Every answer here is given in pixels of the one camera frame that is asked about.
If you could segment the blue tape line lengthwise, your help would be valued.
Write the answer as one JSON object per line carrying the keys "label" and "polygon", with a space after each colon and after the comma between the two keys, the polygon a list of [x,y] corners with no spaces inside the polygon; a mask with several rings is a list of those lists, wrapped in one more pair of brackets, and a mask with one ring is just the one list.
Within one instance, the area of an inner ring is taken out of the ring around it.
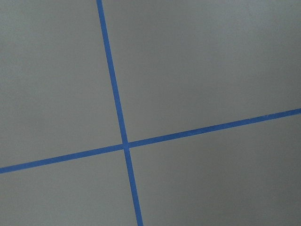
{"label": "blue tape line lengthwise", "polygon": [[98,10],[98,15],[99,15],[99,20],[100,20],[102,36],[103,36],[104,50],[105,50],[105,54],[106,54],[107,65],[108,65],[108,70],[109,70],[109,75],[110,75],[110,80],[111,80],[114,103],[115,103],[115,108],[116,108],[116,113],[117,113],[117,118],[118,118],[118,123],[119,123],[119,130],[120,130],[120,135],[121,135],[121,140],[122,140],[122,146],[123,146],[123,151],[124,151],[124,156],[125,156],[125,161],[126,161],[131,195],[132,195],[132,200],[133,200],[133,205],[134,205],[134,210],[135,210],[135,217],[136,217],[137,225],[142,226],[143,218],[142,218],[141,207],[140,207],[140,203],[139,203],[139,197],[138,197],[138,192],[137,192],[137,187],[136,187],[136,182],[135,182],[134,169],[133,169],[133,164],[132,164],[132,159],[131,159],[129,142],[128,142],[128,138],[127,138],[126,126],[125,126],[124,117],[123,117],[122,105],[121,105],[120,96],[119,96],[118,83],[117,83],[117,79],[116,79],[116,75],[115,75],[114,63],[113,63],[113,58],[112,58],[112,54],[111,54],[111,46],[110,46],[107,25],[106,25],[106,20],[105,20],[105,15],[104,15],[103,3],[101,0],[98,0],[96,2],[96,4],[97,4],[97,10]]}

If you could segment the brown paper table cover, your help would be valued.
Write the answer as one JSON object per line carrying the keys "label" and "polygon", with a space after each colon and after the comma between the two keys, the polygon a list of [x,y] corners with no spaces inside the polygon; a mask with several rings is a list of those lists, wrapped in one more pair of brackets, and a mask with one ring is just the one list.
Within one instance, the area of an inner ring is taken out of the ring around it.
{"label": "brown paper table cover", "polygon": [[[129,142],[298,109],[298,0],[104,0]],[[135,226],[95,0],[0,3],[3,226]],[[130,148],[146,226],[298,226],[301,116]]]}

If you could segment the blue tape line crosswise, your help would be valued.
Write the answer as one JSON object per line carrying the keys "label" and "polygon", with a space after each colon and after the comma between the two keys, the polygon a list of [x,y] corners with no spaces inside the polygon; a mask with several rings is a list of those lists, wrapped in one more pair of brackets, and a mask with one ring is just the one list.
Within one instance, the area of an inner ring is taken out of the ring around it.
{"label": "blue tape line crosswise", "polygon": [[[298,108],[298,109],[289,110],[289,111],[285,111],[285,112],[273,113],[273,114],[268,114],[268,115],[264,115],[264,116],[248,118],[248,119],[244,119],[244,120],[222,123],[222,124],[203,127],[203,128],[199,128],[199,129],[192,129],[192,130],[177,132],[177,133],[158,136],[158,137],[151,137],[151,138],[147,138],[147,139],[129,142],[129,147],[133,148],[133,147],[139,147],[139,146],[144,146],[144,145],[150,145],[150,144],[154,144],[154,143],[161,143],[161,142],[165,142],[165,141],[169,141],[169,140],[180,139],[183,137],[191,137],[191,136],[205,134],[205,133],[209,133],[209,132],[245,126],[248,124],[254,124],[254,123],[259,123],[259,122],[263,122],[263,121],[270,121],[270,120],[275,120],[275,119],[279,119],[279,118],[289,117],[289,116],[293,116],[293,115],[298,115],[300,113],[301,113],[301,110],[300,110],[300,108]],[[26,170],[26,169],[40,167],[40,166],[44,166],[44,165],[50,165],[50,164],[54,164],[54,163],[71,161],[71,160],[81,159],[81,158],[90,157],[90,156],[94,156],[94,155],[100,155],[103,153],[115,152],[115,151],[119,151],[122,149],[123,149],[122,144],[112,145],[112,146],[97,148],[97,149],[93,149],[93,150],[57,156],[57,157],[53,157],[53,158],[47,158],[47,159],[42,159],[42,160],[37,160],[37,161],[32,161],[32,162],[26,162],[26,163],[1,167],[0,172],[1,172],[1,174],[4,174],[4,173],[13,172],[13,171]]]}

